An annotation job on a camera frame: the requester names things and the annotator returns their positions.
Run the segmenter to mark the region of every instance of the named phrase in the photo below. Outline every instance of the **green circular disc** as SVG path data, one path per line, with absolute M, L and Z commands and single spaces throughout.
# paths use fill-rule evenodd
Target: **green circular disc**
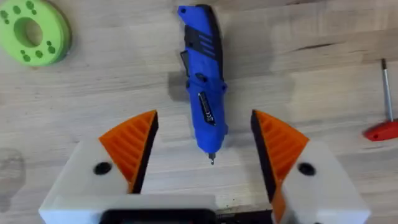
M 32 21 L 42 30 L 39 44 L 32 43 L 26 34 Z M 8 0 L 0 7 L 0 44 L 24 65 L 50 65 L 68 52 L 70 30 L 61 13 L 45 1 Z

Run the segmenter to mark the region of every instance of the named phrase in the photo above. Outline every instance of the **blue rotary tool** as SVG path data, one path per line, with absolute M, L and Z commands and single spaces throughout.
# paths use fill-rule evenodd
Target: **blue rotary tool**
M 220 30 L 208 5 L 180 6 L 178 14 L 185 23 L 185 51 L 181 58 L 187 69 L 187 91 L 192 123 L 198 146 L 214 164 L 228 126 L 224 117 L 223 48 Z

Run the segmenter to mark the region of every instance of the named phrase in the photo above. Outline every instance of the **wooden table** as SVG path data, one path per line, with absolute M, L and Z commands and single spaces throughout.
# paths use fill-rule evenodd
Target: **wooden table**
M 229 135 L 215 165 L 193 139 L 178 55 L 176 8 L 197 2 L 56 0 L 73 29 L 67 58 L 31 68 L 0 51 L 0 223 L 41 223 L 37 209 L 76 144 L 152 109 L 160 128 L 143 193 L 215 194 L 228 211 L 269 207 L 253 108 L 326 142 L 371 207 L 368 223 L 396 222 L 398 140 L 361 133 L 385 119 L 381 57 L 398 111 L 398 1 L 201 2 L 220 20 L 229 86 Z

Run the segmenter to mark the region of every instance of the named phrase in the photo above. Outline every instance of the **black screw hole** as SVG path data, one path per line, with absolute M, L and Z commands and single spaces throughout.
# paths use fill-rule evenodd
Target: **black screw hole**
M 26 7 L 27 7 L 28 9 L 33 9 L 33 8 L 35 7 L 35 5 L 34 5 L 33 2 L 31 2 L 31 1 L 27 1 L 27 2 L 26 2 Z
M 105 175 L 112 169 L 112 164 L 108 162 L 100 162 L 94 167 L 95 175 Z
M 50 52 L 50 54 L 55 54 L 55 48 L 54 47 L 49 47 L 49 52 Z
M 303 175 L 307 175 L 307 176 L 313 176 L 316 173 L 316 170 L 315 170 L 314 166 L 312 166 L 311 164 L 309 164 L 307 162 L 300 163 L 298 165 L 298 170 Z
M 14 7 L 12 8 L 12 10 L 13 10 L 14 13 L 17 14 L 17 15 L 21 13 L 21 9 L 20 9 L 18 6 L 14 6 Z

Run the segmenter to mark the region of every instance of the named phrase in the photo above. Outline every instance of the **orange gripper pad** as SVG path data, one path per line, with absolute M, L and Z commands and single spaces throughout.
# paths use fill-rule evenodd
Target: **orange gripper pad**
M 153 110 L 125 121 L 99 137 L 126 178 L 129 193 L 141 191 L 158 127 L 157 112 Z
M 261 111 L 255 111 L 261 124 L 276 182 L 282 182 L 308 143 L 308 138 L 287 123 Z
M 252 112 L 251 127 L 268 198 L 279 223 L 285 212 L 282 183 L 309 139 L 287 123 L 258 110 Z

